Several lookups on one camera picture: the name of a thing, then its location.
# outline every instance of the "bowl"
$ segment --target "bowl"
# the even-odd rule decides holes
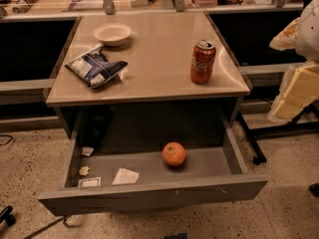
[[[132,33],[132,29],[121,23],[109,23],[97,27],[93,35],[106,46],[117,47],[123,45]]]

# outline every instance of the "can top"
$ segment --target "can top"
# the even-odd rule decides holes
[[[203,50],[211,50],[214,48],[214,45],[210,41],[199,40],[197,46]]]

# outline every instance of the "drawer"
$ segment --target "drawer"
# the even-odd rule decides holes
[[[265,176],[247,173],[216,101],[115,105],[101,147],[81,156],[80,142],[92,128],[88,115],[98,108],[78,113],[62,188],[39,196],[56,216],[248,200],[267,182]],[[186,149],[180,167],[171,168],[161,159],[169,141]],[[79,175],[82,166],[90,167],[89,175]],[[120,168],[138,173],[138,180],[112,185]],[[101,178],[99,186],[78,186],[79,179],[96,177]]]

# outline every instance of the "red soda can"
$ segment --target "red soda can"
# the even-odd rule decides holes
[[[193,48],[190,68],[190,79],[196,84],[209,81],[215,60],[216,48],[206,40],[200,40]]]

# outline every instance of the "speckled floor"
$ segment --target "speckled floor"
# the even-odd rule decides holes
[[[254,125],[263,117],[248,116]],[[79,227],[67,227],[38,202],[40,192],[59,187],[64,131],[42,121],[1,124],[14,139],[0,146],[0,206],[12,205],[16,224],[0,224],[0,238],[160,239],[186,233],[188,239],[319,238],[319,198],[308,190],[319,182],[319,133],[260,140],[268,161],[252,163],[254,152],[236,122],[240,150],[251,174],[268,183],[254,200],[175,209],[79,215]]]

